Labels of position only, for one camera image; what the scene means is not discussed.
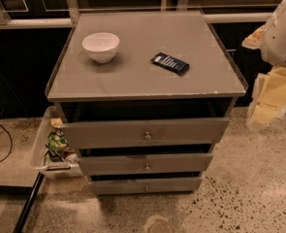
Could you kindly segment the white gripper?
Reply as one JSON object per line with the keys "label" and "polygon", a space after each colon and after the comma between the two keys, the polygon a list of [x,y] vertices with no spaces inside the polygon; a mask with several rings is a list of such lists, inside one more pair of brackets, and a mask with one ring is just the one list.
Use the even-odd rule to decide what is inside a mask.
{"label": "white gripper", "polygon": [[266,75],[258,74],[247,112],[252,131],[267,128],[286,114],[286,0],[283,0],[265,26],[257,28],[241,43],[244,48],[261,49],[262,59],[274,66]]}

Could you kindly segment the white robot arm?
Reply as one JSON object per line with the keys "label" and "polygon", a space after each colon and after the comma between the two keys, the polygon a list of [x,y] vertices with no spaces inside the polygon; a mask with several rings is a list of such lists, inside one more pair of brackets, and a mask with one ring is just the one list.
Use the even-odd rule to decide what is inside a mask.
{"label": "white robot arm", "polygon": [[262,59],[272,66],[267,74],[258,74],[247,112],[247,127],[260,131],[286,114],[286,0],[241,45],[260,50]]}

